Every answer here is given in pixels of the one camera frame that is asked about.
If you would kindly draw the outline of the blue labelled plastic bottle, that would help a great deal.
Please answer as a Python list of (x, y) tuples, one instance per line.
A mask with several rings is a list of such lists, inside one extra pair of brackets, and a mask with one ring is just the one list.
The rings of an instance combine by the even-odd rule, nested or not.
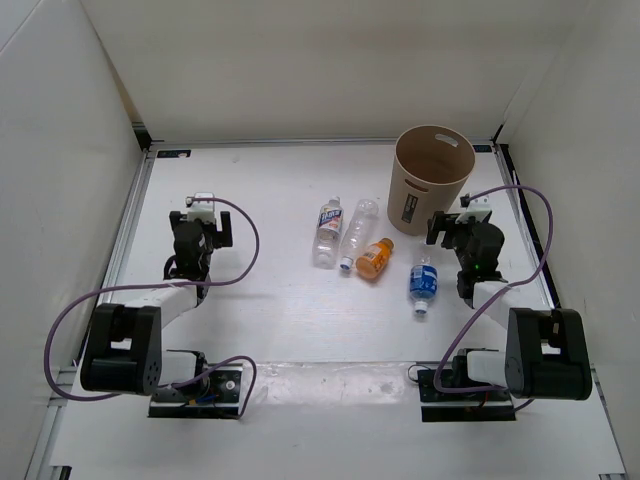
[(411, 268), (409, 276), (409, 296), (413, 302), (414, 314), (424, 316), (438, 291), (438, 272), (431, 257), (423, 255)]

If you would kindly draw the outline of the clear unlabelled plastic bottle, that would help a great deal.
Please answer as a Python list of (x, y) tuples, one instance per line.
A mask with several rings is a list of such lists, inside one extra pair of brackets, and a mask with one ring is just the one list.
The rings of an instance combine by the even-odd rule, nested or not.
[(339, 248), (339, 268), (345, 274), (355, 269), (357, 258), (364, 252), (377, 224), (379, 206), (374, 200), (358, 202)]

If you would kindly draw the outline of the orange plastic bottle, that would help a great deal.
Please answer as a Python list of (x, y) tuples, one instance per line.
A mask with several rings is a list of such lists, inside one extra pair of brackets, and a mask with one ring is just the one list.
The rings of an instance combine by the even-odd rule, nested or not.
[(369, 245), (356, 260), (358, 275), (366, 280), (377, 279), (387, 266), (393, 249), (394, 243), (389, 238), (382, 238)]

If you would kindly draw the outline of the white labelled clear bottle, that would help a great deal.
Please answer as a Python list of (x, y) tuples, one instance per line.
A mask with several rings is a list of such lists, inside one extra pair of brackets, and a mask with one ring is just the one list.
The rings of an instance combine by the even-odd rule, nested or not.
[(315, 267), (332, 268), (336, 261), (342, 233), (344, 209), (339, 197), (325, 203), (318, 215), (312, 251)]

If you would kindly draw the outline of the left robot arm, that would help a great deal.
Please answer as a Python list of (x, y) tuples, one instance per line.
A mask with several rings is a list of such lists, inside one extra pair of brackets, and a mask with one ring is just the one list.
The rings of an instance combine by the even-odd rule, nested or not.
[(204, 301), (212, 254), (233, 245), (228, 211), (172, 211), (169, 221), (174, 254), (160, 286), (125, 304), (103, 303), (93, 312), (80, 373), (86, 390), (153, 394), (162, 373), (163, 328)]

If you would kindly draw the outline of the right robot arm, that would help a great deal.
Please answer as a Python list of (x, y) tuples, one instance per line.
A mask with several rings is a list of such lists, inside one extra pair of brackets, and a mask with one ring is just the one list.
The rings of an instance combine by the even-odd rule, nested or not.
[(425, 241), (455, 253), (458, 295), (473, 309), (472, 317), (486, 314), (507, 332), (501, 350), (453, 344), (434, 372), (432, 390), (464, 400), (489, 391), (519, 399), (589, 398), (592, 375), (580, 314), (526, 305), (498, 269), (505, 237), (488, 215), (437, 211)]

